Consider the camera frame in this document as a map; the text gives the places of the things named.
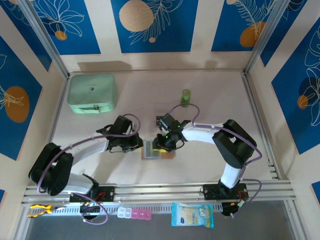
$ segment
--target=mint green bag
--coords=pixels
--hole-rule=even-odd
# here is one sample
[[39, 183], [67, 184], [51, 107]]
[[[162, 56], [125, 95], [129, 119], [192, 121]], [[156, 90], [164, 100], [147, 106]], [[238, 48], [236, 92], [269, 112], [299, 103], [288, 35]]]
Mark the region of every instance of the mint green bag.
[[68, 104], [76, 114], [110, 112], [117, 104], [117, 85], [111, 73], [76, 75], [70, 80]]

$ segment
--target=small green can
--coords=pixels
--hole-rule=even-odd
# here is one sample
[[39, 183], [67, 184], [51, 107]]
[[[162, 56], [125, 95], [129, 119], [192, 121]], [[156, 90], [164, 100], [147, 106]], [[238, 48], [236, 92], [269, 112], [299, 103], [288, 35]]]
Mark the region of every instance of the small green can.
[[182, 107], [186, 108], [189, 106], [188, 103], [190, 102], [190, 98], [191, 98], [191, 91], [189, 89], [183, 89], [181, 94], [181, 101], [180, 101], [181, 104], [184, 104], [182, 105]]

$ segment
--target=white floor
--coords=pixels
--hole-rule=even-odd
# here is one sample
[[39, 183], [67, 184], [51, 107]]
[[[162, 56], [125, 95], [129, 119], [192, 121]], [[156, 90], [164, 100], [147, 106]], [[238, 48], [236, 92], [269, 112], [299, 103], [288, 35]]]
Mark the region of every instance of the white floor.
[[[140, 137], [153, 140], [158, 132], [156, 115], [164, 114], [180, 103], [183, 89], [191, 90], [191, 103], [200, 107], [197, 123], [218, 124], [236, 120], [263, 151], [257, 125], [236, 71], [176, 70], [117, 72], [118, 102], [112, 112], [75, 114], [67, 104], [68, 91], [61, 108], [53, 142], [63, 147], [91, 136], [97, 129], [113, 124], [118, 115], [132, 113], [141, 120]], [[191, 120], [192, 106], [177, 108], [180, 121]], [[72, 173], [86, 173], [99, 183], [165, 184], [218, 181], [225, 161], [215, 145], [187, 142], [171, 160], [141, 160], [141, 150], [129, 153], [99, 153], [84, 159]], [[267, 157], [249, 166], [246, 178], [271, 180]]]

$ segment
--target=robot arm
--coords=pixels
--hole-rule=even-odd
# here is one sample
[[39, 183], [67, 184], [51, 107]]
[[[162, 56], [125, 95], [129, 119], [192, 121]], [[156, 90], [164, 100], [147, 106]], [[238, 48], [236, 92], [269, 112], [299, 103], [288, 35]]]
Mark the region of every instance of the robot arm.
[[243, 167], [252, 156], [254, 150], [238, 138], [232, 141], [233, 135], [216, 129], [216, 127], [229, 129], [250, 141], [254, 146], [257, 146], [256, 142], [234, 120], [228, 120], [224, 124], [192, 123], [189, 120], [184, 120], [180, 123], [167, 113], [159, 120], [159, 124], [161, 128], [167, 131], [167, 134], [165, 136], [161, 134], [157, 135], [152, 143], [152, 147], [155, 150], [163, 149], [167, 152], [176, 150], [176, 143], [178, 141], [200, 141], [217, 146], [226, 162], [223, 175], [219, 181], [221, 184], [219, 188], [220, 190], [224, 188], [224, 193], [232, 191], [238, 184]]
[[[50, 196], [55, 196], [61, 192], [64, 193], [82, 193], [95, 197], [98, 193], [99, 184], [91, 177], [83, 174], [77, 175], [71, 173], [73, 165], [93, 154], [105, 151], [111, 151], [113, 147], [121, 147], [122, 152], [127, 153], [143, 146], [143, 141], [138, 133], [126, 136], [130, 127], [133, 129], [133, 123], [125, 116], [118, 116], [114, 124], [107, 125], [96, 132], [102, 134], [98, 139], [89, 141], [84, 147], [76, 148], [76, 152], [63, 152], [55, 161], [55, 165], [50, 166], [45, 173], [41, 188]], [[53, 142], [48, 143], [40, 153], [28, 177], [36, 184], [39, 183], [41, 176], [48, 167], [53, 158], [61, 152], [60, 146]]]

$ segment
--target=black base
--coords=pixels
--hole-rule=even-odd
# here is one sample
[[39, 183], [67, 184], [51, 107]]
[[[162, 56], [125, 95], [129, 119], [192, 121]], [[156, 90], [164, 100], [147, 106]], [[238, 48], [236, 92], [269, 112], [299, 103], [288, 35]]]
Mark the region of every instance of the black base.
[[[113, 202], [115, 197], [115, 187], [114, 186], [99, 186], [97, 188], [97, 194], [99, 193], [105, 193], [104, 198], [99, 198], [96, 200], [97, 202]], [[73, 194], [73, 196], [70, 195], [69, 199], [70, 203], [86, 203], [88, 200], [78, 196], [76, 194]]]
[[239, 191], [246, 191], [245, 183], [238, 183], [234, 188], [226, 191], [219, 184], [205, 184], [203, 185], [203, 195], [205, 200], [236, 200], [239, 199]]

